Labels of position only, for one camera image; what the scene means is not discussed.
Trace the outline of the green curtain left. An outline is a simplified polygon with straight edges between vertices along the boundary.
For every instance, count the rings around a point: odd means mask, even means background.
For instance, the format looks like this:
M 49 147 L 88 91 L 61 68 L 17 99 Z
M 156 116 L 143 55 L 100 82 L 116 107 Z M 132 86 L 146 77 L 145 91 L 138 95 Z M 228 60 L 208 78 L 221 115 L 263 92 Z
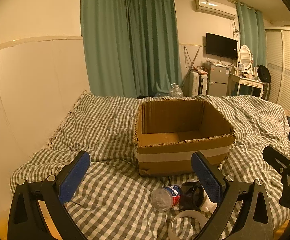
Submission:
M 80 26 L 93 94 L 154 96 L 181 83 L 174 0 L 81 0 Z

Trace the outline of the black backpack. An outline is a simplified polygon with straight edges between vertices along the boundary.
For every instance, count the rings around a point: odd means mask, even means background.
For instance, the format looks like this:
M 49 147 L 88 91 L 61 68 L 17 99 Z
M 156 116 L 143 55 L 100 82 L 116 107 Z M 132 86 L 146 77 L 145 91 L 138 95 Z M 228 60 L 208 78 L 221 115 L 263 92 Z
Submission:
M 264 83 L 271 83 L 271 75 L 264 65 L 259 65 L 257 69 L 258 78 Z

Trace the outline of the white dressing table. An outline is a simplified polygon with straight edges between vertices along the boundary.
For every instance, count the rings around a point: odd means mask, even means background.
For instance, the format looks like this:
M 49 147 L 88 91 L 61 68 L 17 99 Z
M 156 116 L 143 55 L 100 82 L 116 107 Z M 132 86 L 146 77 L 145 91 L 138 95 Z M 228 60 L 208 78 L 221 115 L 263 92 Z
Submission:
M 254 88 L 259 88 L 260 89 L 260 95 L 258 96 L 259 98 L 261 98 L 263 96 L 263 92 L 264 92 L 264 82 L 259 81 L 259 80 L 254 80 L 254 79 L 248 79 L 239 75 L 235 75 L 235 74 L 230 74 L 229 75 L 229 80 L 228 80 L 228 84 L 227 84 L 227 96 L 231 96 L 232 95 L 232 91 L 234 91 L 234 87 L 235 87 L 235 83 L 238 85 L 237 88 L 237 92 L 236 95 L 239 95 L 239 91 L 240 91 L 240 87 L 241 86 L 248 86 L 248 87 L 252 87 L 252 90 Z

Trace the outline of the white suitcase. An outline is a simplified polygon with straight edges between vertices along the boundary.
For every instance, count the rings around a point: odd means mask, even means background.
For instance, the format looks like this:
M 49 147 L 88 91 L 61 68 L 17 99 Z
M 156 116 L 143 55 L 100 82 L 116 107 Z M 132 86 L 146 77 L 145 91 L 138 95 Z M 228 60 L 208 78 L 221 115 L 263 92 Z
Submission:
M 189 96 L 206 95 L 208 74 L 204 70 L 191 72 L 189 75 Z

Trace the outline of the white air conditioner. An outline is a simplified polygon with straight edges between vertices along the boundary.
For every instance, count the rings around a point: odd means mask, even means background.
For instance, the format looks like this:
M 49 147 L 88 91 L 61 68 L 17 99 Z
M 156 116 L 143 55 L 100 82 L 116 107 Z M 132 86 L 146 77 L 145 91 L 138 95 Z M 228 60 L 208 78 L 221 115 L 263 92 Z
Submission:
M 197 11 L 228 18 L 230 20 L 234 20 L 237 16 L 234 7 L 210 0 L 195 0 L 195 6 Z

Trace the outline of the large clear water jug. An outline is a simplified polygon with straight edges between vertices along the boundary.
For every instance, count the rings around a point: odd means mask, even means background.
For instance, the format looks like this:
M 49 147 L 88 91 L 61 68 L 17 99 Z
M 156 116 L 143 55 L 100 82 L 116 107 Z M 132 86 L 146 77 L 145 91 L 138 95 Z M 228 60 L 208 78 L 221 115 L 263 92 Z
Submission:
M 179 87 L 178 84 L 172 83 L 171 89 L 169 91 L 169 96 L 179 98 L 179 97 L 183 97 L 184 94 L 183 94 L 182 89 Z

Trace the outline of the brown cardboard box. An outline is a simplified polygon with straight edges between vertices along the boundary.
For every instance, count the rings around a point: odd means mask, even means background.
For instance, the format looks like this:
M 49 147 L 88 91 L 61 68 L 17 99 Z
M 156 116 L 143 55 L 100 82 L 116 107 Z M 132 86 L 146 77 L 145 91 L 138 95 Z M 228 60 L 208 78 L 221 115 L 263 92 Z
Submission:
M 191 173 L 197 151 L 219 165 L 234 140 L 233 126 L 206 100 L 147 101 L 136 113 L 135 158 L 144 177 Z

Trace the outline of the green white checkered bedspread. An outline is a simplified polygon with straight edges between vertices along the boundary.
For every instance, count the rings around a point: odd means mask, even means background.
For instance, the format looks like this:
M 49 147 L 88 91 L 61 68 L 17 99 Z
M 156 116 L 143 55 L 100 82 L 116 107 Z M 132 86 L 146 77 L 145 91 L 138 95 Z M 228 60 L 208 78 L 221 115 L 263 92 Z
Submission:
M 235 141 L 221 165 L 223 174 L 239 181 L 264 181 L 274 229 L 290 218 L 290 209 L 280 206 L 281 176 L 263 159 L 263 149 L 272 145 L 290 158 L 290 131 L 280 105 L 254 96 L 209 95 L 210 102 L 231 123 Z M 146 178 L 139 175 L 134 157 L 135 114 L 140 100 L 83 93 L 48 145 L 14 171 L 10 189 L 20 179 L 44 180 L 58 173 L 79 151 L 89 153 L 91 163 L 65 206 L 88 239 L 167 239 L 177 207 L 156 211 L 150 200 L 153 190 L 196 179 L 195 174 Z

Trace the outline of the black magnifying glass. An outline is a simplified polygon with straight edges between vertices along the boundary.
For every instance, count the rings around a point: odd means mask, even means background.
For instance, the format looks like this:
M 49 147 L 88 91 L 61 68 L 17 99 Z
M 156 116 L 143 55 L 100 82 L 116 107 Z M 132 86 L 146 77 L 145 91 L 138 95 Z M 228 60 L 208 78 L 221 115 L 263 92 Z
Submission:
M 200 210 L 204 202 L 204 189 L 199 181 L 190 181 L 181 186 L 180 210 Z

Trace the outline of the white tape roll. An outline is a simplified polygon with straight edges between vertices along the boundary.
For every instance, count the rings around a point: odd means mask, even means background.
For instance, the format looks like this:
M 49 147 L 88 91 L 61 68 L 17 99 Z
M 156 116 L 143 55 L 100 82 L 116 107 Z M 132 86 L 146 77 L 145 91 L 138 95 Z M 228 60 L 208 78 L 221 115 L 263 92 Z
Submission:
M 194 239 L 207 221 L 199 211 L 181 211 L 169 223 L 168 239 Z

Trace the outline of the green curtain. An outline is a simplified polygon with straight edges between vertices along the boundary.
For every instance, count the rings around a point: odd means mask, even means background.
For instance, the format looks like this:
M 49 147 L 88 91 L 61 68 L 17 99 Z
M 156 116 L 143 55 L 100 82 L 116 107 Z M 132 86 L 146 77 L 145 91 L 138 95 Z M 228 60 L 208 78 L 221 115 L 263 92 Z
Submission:
M 181 83 L 174 0 L 81 0 L 80 26 L 93 94 L 154 96 Z
M 249 8 L 246 4 L 236 3 L 239 22 L 240 44 L 247 45 L 253 54 L 253 65 L 266 64 L 266 36 L 263 14 Z

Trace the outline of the white oval vanity mirror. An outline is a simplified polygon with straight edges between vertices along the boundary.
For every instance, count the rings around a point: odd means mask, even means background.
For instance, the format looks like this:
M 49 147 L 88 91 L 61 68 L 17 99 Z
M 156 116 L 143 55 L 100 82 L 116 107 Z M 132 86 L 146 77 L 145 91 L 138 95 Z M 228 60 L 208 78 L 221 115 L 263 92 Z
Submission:
M 247 45 L 241 45 L 238 53 L 238 63 L 244 66 L 244 71 L 247 72 L 252 67 L 252 52 Z

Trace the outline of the silver mini fridge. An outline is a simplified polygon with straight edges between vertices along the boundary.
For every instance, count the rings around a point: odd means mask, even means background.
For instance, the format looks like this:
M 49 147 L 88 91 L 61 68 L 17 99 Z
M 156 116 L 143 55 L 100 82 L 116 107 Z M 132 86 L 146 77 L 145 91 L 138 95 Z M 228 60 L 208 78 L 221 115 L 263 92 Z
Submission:
M 207 94 L 217 97 L 226 96 L 230 74 L 229 68 L 205 62 L 204 69 L 208 73 Z

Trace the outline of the green curtain right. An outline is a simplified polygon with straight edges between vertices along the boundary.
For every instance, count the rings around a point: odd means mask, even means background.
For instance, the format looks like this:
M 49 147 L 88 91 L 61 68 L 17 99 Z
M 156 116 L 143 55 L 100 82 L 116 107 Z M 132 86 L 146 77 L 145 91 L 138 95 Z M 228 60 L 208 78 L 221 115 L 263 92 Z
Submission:
M 239 22 L 240 44 L 247 45 L 253 54 L 253 65 L 266 64 L 266 36 L 263 14 L 249 8 L 246 4 L 236 3 Z

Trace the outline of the black wall television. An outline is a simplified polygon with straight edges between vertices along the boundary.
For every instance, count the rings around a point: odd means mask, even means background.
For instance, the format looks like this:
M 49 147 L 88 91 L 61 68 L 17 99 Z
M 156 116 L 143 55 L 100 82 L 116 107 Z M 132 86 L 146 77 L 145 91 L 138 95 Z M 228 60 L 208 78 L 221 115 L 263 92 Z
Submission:
M 206 53 L 228 59 L 237 59 L 237 41 L 228 37 L 206 33 Z

